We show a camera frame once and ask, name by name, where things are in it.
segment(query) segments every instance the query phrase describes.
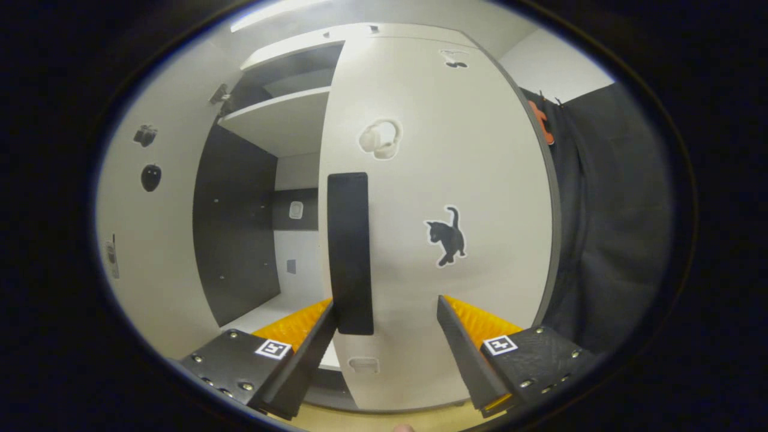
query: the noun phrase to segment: open cabinet door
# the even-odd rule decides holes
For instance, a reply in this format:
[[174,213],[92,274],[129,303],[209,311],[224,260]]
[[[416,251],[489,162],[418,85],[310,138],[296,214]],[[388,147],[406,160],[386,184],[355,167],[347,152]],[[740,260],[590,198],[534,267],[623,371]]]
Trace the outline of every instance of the open cabinet door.
[[[435,318],[439,294],[523,328],[546,306],[558,256],[557,185],[526,109],[477,48],[417,38],[346,42],[323,126],[320,260],[330,295],[328,176],[366,173],[373,334],[334,337],[360,409],[468,398]],[[361,134],[381,119],[399,125],[397,149],[366,152]]]

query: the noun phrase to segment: black cat sticker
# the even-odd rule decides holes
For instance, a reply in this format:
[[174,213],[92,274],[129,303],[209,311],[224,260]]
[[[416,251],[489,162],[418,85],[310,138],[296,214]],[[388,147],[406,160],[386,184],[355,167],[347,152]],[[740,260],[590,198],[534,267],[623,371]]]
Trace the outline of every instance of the black cat sticker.
[[443,256],[437,261],[437,267],[443,268],[455,262],[458,253],[459,258],[466,258],[467,243],[462,230],[458,227],[458,208],[454,205],[446,205],[445,210],[453,213],[451,223],[443,221],[424,221],[427,225],[428,242],[442,246]]

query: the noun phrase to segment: ceiling light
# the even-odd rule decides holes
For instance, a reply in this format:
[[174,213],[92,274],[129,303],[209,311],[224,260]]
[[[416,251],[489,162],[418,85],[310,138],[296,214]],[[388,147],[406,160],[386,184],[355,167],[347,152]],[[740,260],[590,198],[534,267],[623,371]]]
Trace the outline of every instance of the ceiling light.
[[234,33],[238,30],[246,28],[249,25],[256,24],[259,21],[272,18],[273,16],[295,11],[298,8],[314,5],[316,3],[329,1],[330,0],[282,0],[280,2],[273,3],[272,5],[259,8],[257,11],[251,12],[241,19],[238,19],[234,24],[232,24],[230,30]]

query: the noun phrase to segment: dark fabric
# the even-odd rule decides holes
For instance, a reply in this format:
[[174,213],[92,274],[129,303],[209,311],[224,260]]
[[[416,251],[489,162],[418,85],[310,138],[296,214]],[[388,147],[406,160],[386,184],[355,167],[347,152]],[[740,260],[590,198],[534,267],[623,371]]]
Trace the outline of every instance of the dark fabric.
[[547,115],[560,189],[560,265],[544,324],[612,350],[654,299],[669,258],[664,144],[620,85],[562,106],[523,93]]

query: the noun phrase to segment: ceiling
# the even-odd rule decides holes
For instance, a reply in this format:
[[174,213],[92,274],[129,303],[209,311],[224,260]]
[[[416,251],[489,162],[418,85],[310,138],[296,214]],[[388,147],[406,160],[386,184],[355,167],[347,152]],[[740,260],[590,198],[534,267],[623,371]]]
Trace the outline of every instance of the ceiling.
[[330,0],[232,33],[232,22],[248,12],[224,22],[209,39],[238,65],[258,48],[279,40],[355,22],[401,22],[453,28],[475,39],[497,59],[538,28],[508,9],[483,0]]

